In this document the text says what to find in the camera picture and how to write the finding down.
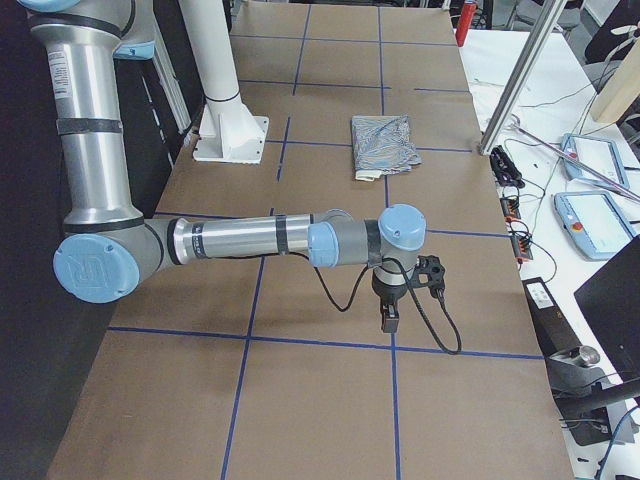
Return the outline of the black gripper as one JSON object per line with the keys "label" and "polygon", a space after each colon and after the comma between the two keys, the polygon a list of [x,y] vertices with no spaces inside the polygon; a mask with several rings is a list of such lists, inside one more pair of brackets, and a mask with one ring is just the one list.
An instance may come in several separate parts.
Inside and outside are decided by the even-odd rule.
{"label": "black gripper", "polygon": [[400,315],[397,302],[413,289],[428,287],[433,298],[444,299],[445,267],[434,255],[419,255],[414,267],[406,269],[409,283],[406,283],[400,267],[391,258],[386,258],[382,266],[375,267],[372,277],[374,292],[380,298],[381,330],[386,334],[398,331]]}

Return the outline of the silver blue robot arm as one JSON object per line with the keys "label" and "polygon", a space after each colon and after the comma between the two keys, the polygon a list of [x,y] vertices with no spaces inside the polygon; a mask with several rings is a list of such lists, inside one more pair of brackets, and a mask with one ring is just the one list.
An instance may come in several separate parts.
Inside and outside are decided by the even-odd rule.
{"label": "silver blue robot arm", "polygon": [[398,303],[419,288],[444,296],[444,267],[421,250],[426,220],[396,204],[376,220],[323,213],[191,222],[147,220],[132,203],[114,63],[150,59],[149,1],[28,1],[31,33],[47,50],[71,190],[53,267],[77,298],[108,303],[173,265],[197,259],[296,255],[315,269],[358,265],[372,277],[382,329],[397,330]]}

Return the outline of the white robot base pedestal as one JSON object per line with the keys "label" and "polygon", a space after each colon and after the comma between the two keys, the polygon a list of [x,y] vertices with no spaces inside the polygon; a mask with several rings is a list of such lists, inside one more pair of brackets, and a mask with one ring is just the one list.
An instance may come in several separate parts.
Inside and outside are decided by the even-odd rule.
{"label": "white robot base pedestal", "polygon": [[258,164],[269,119],[252,115],[242,101],[223,3],[179,5],[205,96],[194,159]]}

